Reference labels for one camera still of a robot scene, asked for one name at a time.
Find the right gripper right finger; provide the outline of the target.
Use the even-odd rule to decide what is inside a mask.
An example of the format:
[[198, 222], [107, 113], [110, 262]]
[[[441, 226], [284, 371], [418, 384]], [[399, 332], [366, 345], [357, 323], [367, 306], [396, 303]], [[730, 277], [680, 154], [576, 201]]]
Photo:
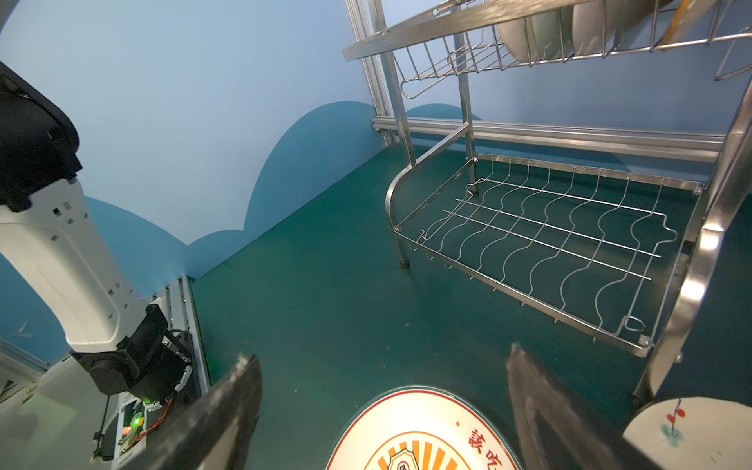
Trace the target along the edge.
[[517, 343], [506, 370], [527, 469], [658, 467]]

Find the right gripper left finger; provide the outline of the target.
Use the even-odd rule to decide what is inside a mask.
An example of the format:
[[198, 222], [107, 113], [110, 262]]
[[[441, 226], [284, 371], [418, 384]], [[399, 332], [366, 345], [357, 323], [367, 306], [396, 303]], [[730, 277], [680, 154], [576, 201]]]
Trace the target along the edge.
[[242, 469], [262, 405], [262, 368], [240, 356], [233, 370], [198, 399], [156, 444], [123, 464], [125, 469]]

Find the white plate dark lettered rim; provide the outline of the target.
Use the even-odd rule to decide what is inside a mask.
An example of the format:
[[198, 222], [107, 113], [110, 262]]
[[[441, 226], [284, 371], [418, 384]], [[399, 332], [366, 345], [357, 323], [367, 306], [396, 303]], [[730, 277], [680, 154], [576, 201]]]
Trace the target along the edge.
[[650, 0], [590, 1], [574, 6], [573, 45], [576, 56], [603, 53], [610, 41], [617, 49], [631, 47], [654, 13]]

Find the light green flower plate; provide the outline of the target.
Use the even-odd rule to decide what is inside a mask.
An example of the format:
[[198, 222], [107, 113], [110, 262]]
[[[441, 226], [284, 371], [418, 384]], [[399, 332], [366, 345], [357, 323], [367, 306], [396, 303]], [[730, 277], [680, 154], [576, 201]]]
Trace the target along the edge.
[[574, 7], [500, 23], [497, 34], [518, 63], [540, 62], [569, 57], [574, 53]]

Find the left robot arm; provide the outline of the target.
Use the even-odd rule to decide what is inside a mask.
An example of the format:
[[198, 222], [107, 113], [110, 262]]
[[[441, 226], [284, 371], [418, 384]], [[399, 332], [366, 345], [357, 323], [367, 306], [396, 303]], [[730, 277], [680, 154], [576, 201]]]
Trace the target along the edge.
[[123, 274], [84, 201], [68, 116], [1, 67], [1, 254], [58, 319], [70, 355], [107, 395], [146, 403], [188, 382], [192, 352]]

